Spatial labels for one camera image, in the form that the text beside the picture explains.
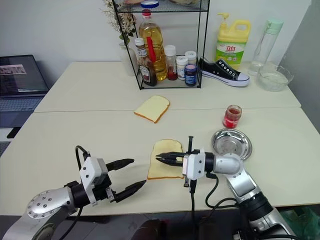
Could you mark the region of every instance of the yellow oil bottle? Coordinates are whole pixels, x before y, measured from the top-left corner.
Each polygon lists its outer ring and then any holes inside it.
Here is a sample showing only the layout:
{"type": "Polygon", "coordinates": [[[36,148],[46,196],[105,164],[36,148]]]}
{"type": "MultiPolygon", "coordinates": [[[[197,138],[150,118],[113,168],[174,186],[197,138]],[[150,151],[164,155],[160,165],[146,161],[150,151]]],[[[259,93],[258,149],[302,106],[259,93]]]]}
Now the yellow oil bottle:
{"type": "Polygon", "coordinates": [[[162,81],[167,77],[167,66],[161,30],[152,22],[150,11],[144,10],[142,17],[144,21],[139,27],[139,35],[144,39],[146,51],[153,62],[156,79],[162,81]]]}
{"type": "Polygon", "coordinates": [[[235,20],[228,27],[226,19],[229,13],[218,13],[223,16],[218,33],[218,41],[216,44],[215,61],[224,59],[232,68],[238,69],[247,44],[251,23],[248,20],[235,20]]]}

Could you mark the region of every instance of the toast slice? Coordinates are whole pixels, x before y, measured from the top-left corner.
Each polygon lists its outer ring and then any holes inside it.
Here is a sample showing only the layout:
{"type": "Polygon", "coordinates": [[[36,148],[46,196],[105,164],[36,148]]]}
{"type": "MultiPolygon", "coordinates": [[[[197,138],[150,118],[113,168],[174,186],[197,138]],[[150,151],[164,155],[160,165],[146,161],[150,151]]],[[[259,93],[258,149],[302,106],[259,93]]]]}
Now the toast slice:
{"type": "Polygon", "coordinates": [[[134,114],[156,124],[161,116],[167,111],[169,105],[170,102],[168,99],[163,96],[154,95],[139,106],[134,111],[134,114]]]}
{"type": "Polygon", "coordinates": [[[151,153],[150,167],[147,179],[183,179],[182,167],[170,166],[156,159],[156,155],[168,152],[183,152],[180,142],[173,139],[163,139],[157,141],[151,153]]]}

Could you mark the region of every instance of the white shoe sole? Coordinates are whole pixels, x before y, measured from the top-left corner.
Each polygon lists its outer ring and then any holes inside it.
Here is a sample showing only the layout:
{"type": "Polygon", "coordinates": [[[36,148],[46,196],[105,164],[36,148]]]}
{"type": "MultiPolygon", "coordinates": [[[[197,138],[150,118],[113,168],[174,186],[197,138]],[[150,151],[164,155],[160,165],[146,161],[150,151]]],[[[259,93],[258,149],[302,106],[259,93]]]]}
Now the white shoe sole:
{"type": "Polygon", "coordinates": [[[250,82],[250,78],[248,78],[246,80],[242,80],[242,81],[238,81],[238,80],[234,81],[234,80],[225,79],[223,77],[219,77],[219,76],[214,75],[211,72],[207,72],[207,71],[202,71],[202,75],[205,76],[205,77],[208,77],[208,78],[217,79],[217,80],[223,82],[224,84],[227,84],[227,85],[232,86],[232,87],[245,87],[250,82]]]}

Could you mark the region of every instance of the laptop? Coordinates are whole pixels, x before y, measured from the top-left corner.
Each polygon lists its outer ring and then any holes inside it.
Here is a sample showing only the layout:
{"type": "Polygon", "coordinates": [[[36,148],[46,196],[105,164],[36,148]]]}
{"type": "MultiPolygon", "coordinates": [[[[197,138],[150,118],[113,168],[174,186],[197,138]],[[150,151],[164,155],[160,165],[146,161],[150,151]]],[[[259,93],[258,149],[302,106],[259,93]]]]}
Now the laptop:
{"type": "Polygon", "coordinates": [[[0,128],[21,127],[49,88],[33,55],[0,57],[0,128]]]}

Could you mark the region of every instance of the soy sauce bottle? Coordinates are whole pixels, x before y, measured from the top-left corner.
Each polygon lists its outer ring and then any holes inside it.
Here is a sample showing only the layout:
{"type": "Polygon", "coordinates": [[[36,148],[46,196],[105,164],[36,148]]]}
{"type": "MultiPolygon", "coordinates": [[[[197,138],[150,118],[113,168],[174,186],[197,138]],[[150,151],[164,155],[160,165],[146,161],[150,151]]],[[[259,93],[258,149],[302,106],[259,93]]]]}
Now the soy sauce bottle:
{"type": "Polygon", "coordinates": [[[149,86],[157,85],[154,63],[148,57],[144,39],[138,37],[134,40],[134,43],[138,50],[138,64],[143,82],[149,86]]]}

